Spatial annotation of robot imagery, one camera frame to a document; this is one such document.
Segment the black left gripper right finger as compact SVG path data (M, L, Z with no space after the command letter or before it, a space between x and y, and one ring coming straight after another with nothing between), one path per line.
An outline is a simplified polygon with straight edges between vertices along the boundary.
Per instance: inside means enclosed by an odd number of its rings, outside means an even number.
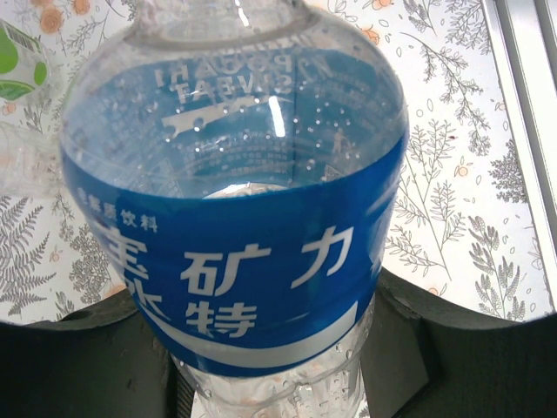
M512 322L379 276L361 355L373 417L554 417L556 316Z

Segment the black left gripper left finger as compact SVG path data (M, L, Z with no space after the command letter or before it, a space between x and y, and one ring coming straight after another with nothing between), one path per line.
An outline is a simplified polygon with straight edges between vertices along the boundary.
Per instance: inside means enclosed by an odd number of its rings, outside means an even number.
M174 417L176 380L126 291L60 321L1 325L3 417Z

